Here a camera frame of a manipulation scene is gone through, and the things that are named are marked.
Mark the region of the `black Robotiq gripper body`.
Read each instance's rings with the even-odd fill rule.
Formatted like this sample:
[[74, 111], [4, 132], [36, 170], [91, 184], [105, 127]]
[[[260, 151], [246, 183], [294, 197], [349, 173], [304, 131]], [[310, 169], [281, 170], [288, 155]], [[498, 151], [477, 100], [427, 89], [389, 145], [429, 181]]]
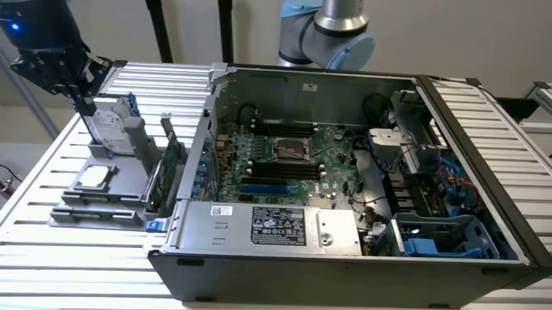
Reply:
[[67, 1], [2, 1], [2, 30], [19, 51], [11, 69], [52, 94], [56, 83], [76, 85], [85, 96], [90, 47]]

